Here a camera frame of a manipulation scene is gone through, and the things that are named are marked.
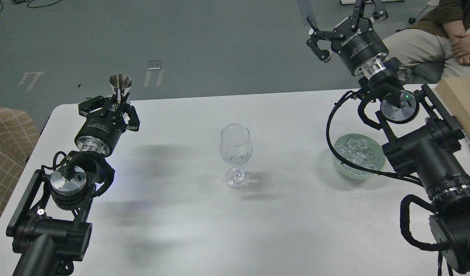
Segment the white table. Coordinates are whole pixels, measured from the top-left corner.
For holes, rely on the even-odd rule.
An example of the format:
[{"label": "white table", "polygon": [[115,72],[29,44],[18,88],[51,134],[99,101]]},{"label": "white table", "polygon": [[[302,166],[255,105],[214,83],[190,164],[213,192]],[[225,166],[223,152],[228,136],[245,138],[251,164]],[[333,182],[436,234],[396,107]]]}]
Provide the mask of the white table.
[{"label": "white table", "polygon": [[[437,253],[409,245],[399,229],[401,199],[427,200],[424,189],[381,176],[352,180],[334,167],[325,124],[344,92],[133,101],[140,131],[124,133],[107,158],[115,180],[93,202],[91,241],[73,275],[435,275]],[[357,132],[386,143],[361,122],[358,103],[340,109],[332,139]],[[367,110],[374,118],[376,109]],[[11,275],[20,257],[5,230],[28,180],[56,152],[76,149],[83,123],[77,105],[52,113],[0,219],[0,276]],[[253,180],[242,190],[224,182],[230,165],[219,154],[219,134],[231,123],[245,124],[254,145],[246,164]],[[423,124],[421,113],[397,134]],[[465,144],[456,156],[470,174]],[[384,171],[391,171],[388,163]],[[428,216],[413,206],[411,231],[434,243]]]}]

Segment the metal jigger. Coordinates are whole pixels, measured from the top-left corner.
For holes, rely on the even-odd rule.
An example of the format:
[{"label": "metal jigger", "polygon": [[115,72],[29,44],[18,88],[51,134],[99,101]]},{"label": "metal jigger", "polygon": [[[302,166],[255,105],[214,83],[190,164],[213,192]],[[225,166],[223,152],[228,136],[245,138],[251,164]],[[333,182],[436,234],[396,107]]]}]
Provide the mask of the metal jigger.
[{"label": "metal jigger", "polygon": [[114,97],[116,97],[117,103],[121,103],[123,97],[127,98],[128,91],[133,84],[131,78],[123,74],[115,74],[110,77],[109,82],[112,90],[114,90]]}]

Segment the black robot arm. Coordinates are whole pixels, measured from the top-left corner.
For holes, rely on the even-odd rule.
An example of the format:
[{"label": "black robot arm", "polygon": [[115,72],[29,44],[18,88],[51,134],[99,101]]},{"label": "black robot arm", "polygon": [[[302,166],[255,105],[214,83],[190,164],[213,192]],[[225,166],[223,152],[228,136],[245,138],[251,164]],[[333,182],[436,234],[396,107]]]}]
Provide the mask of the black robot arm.
[{"label": "black robot arm", "polygon": [[[373,17],[386,18],[388,15],[382,2],[373,2]],[[307,45],[318,58],[328,61],[327,54],[319,56],[321,51],[325,54],[325,50],[316,46],[319,40],[327,40],[351,75],[364,75],[359,80],[361,89],[357,92],[349,91],[351,95],[344,94],[333,108],[326,131],[328,145],[339,160],[348,164],[333,149],[328,129],[333,114],[343,102],[350,98],[360,99],[358,115],[368,126],[383,129],[389,142],[382,148],[396,173],[370,171],[352,163],[348,165],[421,185],[431,203],[415,195],[406,196],[400,208],[401,233],[407,242],[421,250],[439,251],[447,261],[450,274],[451,268],[464,274],[470,271],[470,176],[454,156],[454,152],[461,148],[458,140],[463,138],[462,128],[429,86],[423,85],[421,90],[414,92],[403,88],[396,75],[400,62],[396,59],[384,61],[389,51],[373,30],[371,20],[363,18],[363,9],[364,1],[357,0],[352,16],[344,19],[332,32],[319,31],[311,19],[308,19],[313,32]],[[380,110],[375,112],[378,122],[369,119],[364,111],[368,103],[375,101],[380,101]],[[410,122],[417,116],[419,106],[429,115],[426,125],[397,137],[389,123]],[[417,173],[419,178],[412,176],[413,173]],[[421,243],[412,237],[409,229],[411,203],[432,212],[429,224],[437,243]]]},{"label": "black robot arm", "polygon": [[[78,105],[79,114],[86,117],[75,138],[80,151],[58,152],[51,167],[42,166],[33,174],[7,227],[13,251],[21,253],[14,276],[68,276],[73,273],[73,262],[83,260],[91,236],[92,224],[86,222],[91,204],[114,181],[115,171],[105,157],[112,154],[122,133],[139,130],[135,108],[126,103],[130,78],[113,75],[110,84],[113,96],[98,96]],[[59,155],[64,159],[57,164]],[[42,196],[32,206],[40,189]],[[71,211],[74,219],[48,216],[45,208],[51,197],[56,206]]]}]

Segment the bowl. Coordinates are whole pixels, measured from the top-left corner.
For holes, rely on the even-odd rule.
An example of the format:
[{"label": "bowl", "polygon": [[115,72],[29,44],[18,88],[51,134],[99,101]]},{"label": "bowl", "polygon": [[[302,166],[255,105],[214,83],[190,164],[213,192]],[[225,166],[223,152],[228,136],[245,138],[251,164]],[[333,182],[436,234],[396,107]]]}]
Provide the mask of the bowl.
[{"label": "bowl", "polygon": [[[333,144],[333,147],[335,148],[335,150],[337,150],[337,152],[340,152],[340,154],[343,155],[347,160],[351,162],[361,161],[361,166],[368,166],[368,168],[374,169],[376,171],[381,171],[387,159],[383,154],[382,147],[375,140],[371,139],[368,136],[361,135],[358,133],[349,133],[340,136],[340,138],[337,139]],[[347,154],[342,154],[343,149],[350,150],[351,152],[347,152]],[[342,162],[335,156],[333,157],[333,160],[337,170],[349,178],[366,179],[376,175],[374,173],[360,171],[351,168],[346,164],[342,164]]]}]

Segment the empty wine glass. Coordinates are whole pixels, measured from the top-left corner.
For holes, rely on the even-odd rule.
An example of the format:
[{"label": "empty wine glass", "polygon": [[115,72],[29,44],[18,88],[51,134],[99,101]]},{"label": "empty wine glass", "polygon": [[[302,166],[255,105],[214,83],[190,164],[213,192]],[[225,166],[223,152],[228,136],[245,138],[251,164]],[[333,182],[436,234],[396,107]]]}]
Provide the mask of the empty wine glass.
[{"label": "empty wine glass", "polygon": [[247,168],[241,166],[252,156],[250,132],[247,127],[241,124],[226,126],[221,131],[219,150],[224,161],[235,165],[226,173],[228,185],[235,189],[247,187],[252,179],[252,174]]}]

